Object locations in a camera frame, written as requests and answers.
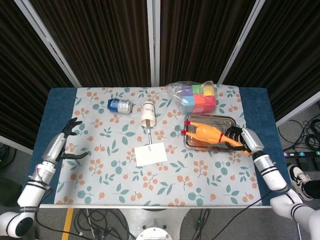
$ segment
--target blue can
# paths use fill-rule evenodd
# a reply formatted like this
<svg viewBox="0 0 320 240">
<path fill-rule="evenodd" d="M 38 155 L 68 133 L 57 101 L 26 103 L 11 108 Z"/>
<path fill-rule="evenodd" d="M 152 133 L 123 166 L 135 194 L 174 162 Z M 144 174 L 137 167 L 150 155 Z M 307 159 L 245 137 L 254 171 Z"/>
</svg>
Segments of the blue can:
<svg viewBox="0 0 320 240">
<path fill-rule="evenodd" d="M 132 111 L 132 103 L 129 100 L 109 99 L 107 108 L 111 112 L 129 114 Z"/>
</svg>

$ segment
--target floral tablecloth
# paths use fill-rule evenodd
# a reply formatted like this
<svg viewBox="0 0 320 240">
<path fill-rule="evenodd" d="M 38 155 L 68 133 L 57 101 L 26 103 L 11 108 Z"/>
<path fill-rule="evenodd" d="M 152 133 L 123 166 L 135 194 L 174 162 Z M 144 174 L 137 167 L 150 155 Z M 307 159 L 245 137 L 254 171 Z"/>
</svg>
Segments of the floral tablecloth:
<svg viewBox="0 0 320 240">
<path fill-rule="evenodd" d="M 244 127 L 238 87 L 215 88 L 212 114 L 232 117 Z M 130 100 L 132 113 L 110 112 L 111 98 Z M 155 105 L 152 142 L 164 142 L 168 161 L 137 167 L 134 148 L 149 142 L 140 125 L 145 101 Z M 68 137 L 66 152 L 89 155 L 63 160 L 56 204 L 205 207 L 249 205 L 260 198 L 251 157 L 185 148 L 180 134 L 185 116 L 163 87 L 78 88 L 72 117 L 83 123 L 73 129 L 76 136 Z"/>
</svg>

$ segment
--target white paper cup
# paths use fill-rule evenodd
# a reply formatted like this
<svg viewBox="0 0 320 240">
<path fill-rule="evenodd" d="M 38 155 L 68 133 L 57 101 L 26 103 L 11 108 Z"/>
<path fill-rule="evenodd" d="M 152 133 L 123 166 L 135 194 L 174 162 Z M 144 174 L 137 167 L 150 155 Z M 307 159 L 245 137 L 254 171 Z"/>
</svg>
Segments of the white paper cup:
<svg viewBox="0 0 320 240">
<path fill-rule="evenodd" d="M 150 120 L 150 127 L 156 125 L 155 105 L 151 101 L 146 101 L 142 106 L 140 123 L 146 127 L 146 120 Z"/>
</svg>

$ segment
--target dark curtain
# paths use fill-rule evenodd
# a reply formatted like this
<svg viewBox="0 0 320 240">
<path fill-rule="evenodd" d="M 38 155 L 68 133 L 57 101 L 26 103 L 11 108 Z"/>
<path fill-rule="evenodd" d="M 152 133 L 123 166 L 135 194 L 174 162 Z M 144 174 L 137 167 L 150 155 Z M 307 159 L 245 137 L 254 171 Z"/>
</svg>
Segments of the dark curtain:
<svg viewBox="0 0 320 240">
<path fill-rule="evenodd" d="M 218 81 L 255 0 L 161 0 L 160 85 Z"/>
<path fill-rule="evenodd" d="M 33 149 L 49 90 L 73 86 L 14 1 L 0 16 L 0 135 Z"/>
<path fill-rule="evenodd" d="M 320 91 L 320 1 L 266 1 L 223 84 L 267 88 L 276 120 Z"/>
<path fill-rule="evenodd" d="M 148 87 L 146 0 L 31 0 L 83 87 Z"/>
</svg>

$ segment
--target pink block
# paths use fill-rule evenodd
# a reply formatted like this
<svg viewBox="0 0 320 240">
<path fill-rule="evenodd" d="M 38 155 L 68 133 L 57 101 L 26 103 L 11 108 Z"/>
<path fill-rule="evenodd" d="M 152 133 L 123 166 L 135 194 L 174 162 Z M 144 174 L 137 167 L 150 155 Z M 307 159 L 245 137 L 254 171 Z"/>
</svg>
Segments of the pink block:
<svg viewBox="0 0 320 240">
<path fill-rule="evenodd" d="M 204 97 L 205 105 L 203 108 L 204 113 L 211 113 L 216 106 L 216 98 L 215 96 L 205 96 Z"/>
<path fill-rule="evenodd" d="M 205 96 L 203 94 L 194 94 L 194 109 L 193 113 L 203 113 L 206 106 Z"/>
</svg>

